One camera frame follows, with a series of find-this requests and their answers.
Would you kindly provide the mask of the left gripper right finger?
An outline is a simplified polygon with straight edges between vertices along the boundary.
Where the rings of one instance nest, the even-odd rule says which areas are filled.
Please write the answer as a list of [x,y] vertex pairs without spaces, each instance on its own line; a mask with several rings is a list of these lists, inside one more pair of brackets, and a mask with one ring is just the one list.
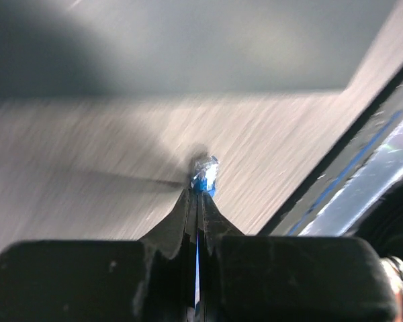
[[394,321],[379,256],[355,237],[246,236],[197,198],[202,321]]

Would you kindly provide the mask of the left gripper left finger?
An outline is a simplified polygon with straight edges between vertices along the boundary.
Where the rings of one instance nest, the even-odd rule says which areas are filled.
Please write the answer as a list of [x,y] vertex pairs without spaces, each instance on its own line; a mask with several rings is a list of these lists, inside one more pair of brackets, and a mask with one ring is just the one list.
[[193,321],[197,199],[137,240],[26,240],[0,253],[0,321]]

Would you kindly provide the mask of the black network switch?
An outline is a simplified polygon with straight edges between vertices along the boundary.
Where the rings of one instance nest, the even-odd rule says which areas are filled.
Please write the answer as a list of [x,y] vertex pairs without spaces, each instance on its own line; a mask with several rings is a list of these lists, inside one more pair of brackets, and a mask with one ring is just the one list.
[[0,1],[0,99],[339,91],[393,1]]

